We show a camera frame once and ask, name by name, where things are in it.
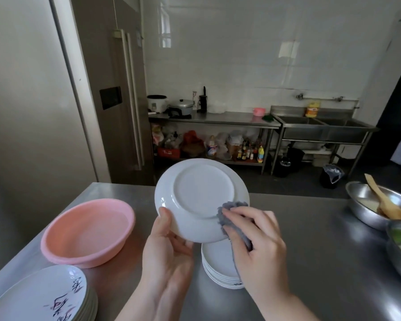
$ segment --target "rice cooker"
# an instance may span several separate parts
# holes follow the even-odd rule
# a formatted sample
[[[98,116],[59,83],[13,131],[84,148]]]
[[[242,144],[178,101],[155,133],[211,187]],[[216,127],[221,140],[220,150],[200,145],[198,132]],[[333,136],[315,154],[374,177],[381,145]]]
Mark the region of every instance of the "rice cooker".
[[[157,113],[163,113],[168,105],[168,98],[163,95],[147,96],[148,108]]]
[[[180,99],[168,106],[170,116],[187,116],[191,115],[193,110],[193,100]]]

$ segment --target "stainless steel bowl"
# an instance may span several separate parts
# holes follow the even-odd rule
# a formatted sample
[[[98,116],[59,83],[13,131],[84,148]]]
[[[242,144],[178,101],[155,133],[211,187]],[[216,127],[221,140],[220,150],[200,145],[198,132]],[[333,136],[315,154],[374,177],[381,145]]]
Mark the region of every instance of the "stainless steel bowl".
[[[401,207],[401,194],[389,188],[379,186],[380,190],[387,195],[390,200]],[[346,192],[351,197],[349,200],[349,208],[354,215],[368,226],[379,231],[384,231],[390,219],[381,216],[362,204],[358,199],[369,199],[378,202],[376,194],[373,193],[368,184],[359,181],[351,181],[346,184]]]
[[[396,271],[401,275],[401,249],[392,238],[392,230],[394,229],[401,229],[401,221],[393,220],[388,223],[388,226],[386,227],[386,233],[388,236],[386,251]]]

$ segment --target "pink container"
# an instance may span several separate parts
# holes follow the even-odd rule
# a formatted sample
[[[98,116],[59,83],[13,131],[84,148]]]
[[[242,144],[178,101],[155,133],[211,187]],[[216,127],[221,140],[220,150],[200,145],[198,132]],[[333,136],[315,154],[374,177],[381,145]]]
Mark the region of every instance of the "pink container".
[[[134,210],[127,203],[95,199],[54,219],[43,234],[41,251],[54,264],[96,267],[119,253],[134,225]]]
[[[254,108],[253,115],[263,117],[266,114],[266,108]]]

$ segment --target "stainless steel sink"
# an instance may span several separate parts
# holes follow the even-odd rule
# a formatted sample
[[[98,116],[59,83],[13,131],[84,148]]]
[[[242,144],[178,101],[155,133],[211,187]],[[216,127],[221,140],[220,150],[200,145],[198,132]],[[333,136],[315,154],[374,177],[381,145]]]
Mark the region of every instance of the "stainless steel sink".
[[[282,123],[283,138],[287,140],[311,140],[323,142],[362,143],[368,132],[376,131],[373,126],[352,118],[308,118],[273,115]]]

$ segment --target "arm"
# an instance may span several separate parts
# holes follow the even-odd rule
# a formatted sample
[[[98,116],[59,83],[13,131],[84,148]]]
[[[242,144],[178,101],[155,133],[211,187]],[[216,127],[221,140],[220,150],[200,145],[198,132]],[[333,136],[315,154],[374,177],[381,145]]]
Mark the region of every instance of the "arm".
[[[169,231],[160,208],[143,251],[141,280],[115,321],[178,320],[193,273],[193,243]]]
[[[238,233],[233,228],[224,226],[232,242],[238,272],[263,318],[266,321],[318,321],[289,290],[286,245],[273,212],[252,207],[234,207],[230,210],[223,209],[223,214],[253,243],[254,249],[248,252]],[[254,219],[255,224],[244,216]]]

